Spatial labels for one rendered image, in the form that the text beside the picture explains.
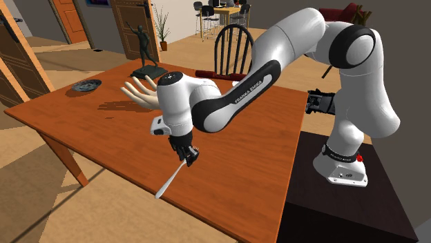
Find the potted plant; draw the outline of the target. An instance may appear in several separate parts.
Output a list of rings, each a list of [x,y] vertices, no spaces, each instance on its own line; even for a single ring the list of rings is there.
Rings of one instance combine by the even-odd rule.
[[[153,5],[153,10],[155,14],[155,29],[157,31],[157,37],[160,40],[160,46],[162,51],[167,51],[166,38],[170,34],[169,28],[166,26],[166,21],[169,16],[168,13],[163,13],[163,8],[158,10],[157,6]]]

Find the dark green figure statue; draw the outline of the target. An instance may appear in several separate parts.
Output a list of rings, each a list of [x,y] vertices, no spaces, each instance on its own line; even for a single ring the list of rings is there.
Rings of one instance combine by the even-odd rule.
[[[142,67],[134,70],[131,76],[140,79],[145,78],[145,76],[149,76],[151,79],[155,79],[165,74],[167,70],[163,67],[160,67],[149,53],[148,45],[150,39],[148,34],[143,31],[143,26],[139,25],[137,30],[134,30],[128,22],[126,22],[126,24],[139,39],[139,52],[142,61]]]

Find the dark robot stand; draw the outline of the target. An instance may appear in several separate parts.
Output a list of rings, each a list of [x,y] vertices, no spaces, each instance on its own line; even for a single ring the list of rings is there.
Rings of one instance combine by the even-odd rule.
[[[276,243],[417,243],[374,147],[362,144],[365,188],[329,183],[313,167],[327,141],[301,132]]]

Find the dining table with black chairs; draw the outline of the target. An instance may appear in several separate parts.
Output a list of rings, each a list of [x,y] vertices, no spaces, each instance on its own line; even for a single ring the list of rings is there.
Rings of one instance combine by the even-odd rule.
[[[201,0],[193,3],[196,14],[196,32],[204,40],[215,36],[219,28],[231,23],[248,27],[247,0]]]

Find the dark red cylinder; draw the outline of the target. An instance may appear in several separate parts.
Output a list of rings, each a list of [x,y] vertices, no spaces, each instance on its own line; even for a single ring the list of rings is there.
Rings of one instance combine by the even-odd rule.
[[[221,75],[221,74],[217,74],[216,72],[213,72],[213,71],[197,70],[197,71],[195,71],[195,76],[201,77],[201,78],[207,78],[207,79],[223,79],[223,80],[229,80],[229,81],[241,81],[247,75],[246,74],[238,74],[238,73]]]

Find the black boxy device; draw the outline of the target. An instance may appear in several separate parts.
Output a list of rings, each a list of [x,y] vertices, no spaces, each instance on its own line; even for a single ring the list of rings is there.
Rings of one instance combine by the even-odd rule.
[[[307,114],[314,112],[335,115],[335,93],[324,93],[318,88],[316,90],[308,90],[307,92],[308,98],[305,109]]]

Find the brown panelled door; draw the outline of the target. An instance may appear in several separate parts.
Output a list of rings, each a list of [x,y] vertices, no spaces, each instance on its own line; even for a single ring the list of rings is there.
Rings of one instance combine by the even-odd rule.
[[[151,0],[110,0],[110,4],[126,58],[130,60],[140,58],[139,39],[127,25],[126,22],[128,22],[135,31],[138,26],[142,26],[143,32],[150,39],[149,54],[151,58],[159,62],[160,48],[157,42]]]

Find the dark round plate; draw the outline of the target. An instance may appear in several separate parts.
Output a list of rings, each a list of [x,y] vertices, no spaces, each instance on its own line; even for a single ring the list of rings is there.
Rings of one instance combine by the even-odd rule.
[[[102,81],[99,79],[87,79],[73,84],[71,89],[77,92],[90,92],[98,88],[101,84]]]

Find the wooden table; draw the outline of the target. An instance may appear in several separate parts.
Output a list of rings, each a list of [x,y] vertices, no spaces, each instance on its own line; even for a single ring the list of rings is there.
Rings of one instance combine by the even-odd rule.
[[[149,193],[172,179],[165,202],[242,243],[276,243],[307,93],[271,87],[223,131],[194,131],[200,154],[185,167],[165,136],[150,133],[159,112],[129,103],[121,91],[140,65],[99,73],[92,92],[66,86],[6,113],[36,130],[82,185],[72,153]]]

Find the beige hand model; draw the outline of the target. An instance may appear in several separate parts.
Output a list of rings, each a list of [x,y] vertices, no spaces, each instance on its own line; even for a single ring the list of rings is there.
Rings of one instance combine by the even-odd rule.
[[[127,81],[124,82],[125,87],[121,87],[120,90],[139,106],[151,110],[159,110],[160,104],[157,98],[157,85],[148,75],[145,75],[144,78],[152,90],[144,86],[137,77],[132,77],[132,80],[140,90]]]

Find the black spindle-back chair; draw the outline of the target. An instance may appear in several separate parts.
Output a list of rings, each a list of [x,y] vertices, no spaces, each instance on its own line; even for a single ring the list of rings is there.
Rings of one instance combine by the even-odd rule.
[[[214,72],[218,75],[247,74],[251,69],[251,49],[254,44],[250,32],[236,23],[225,26],[214,46]]]

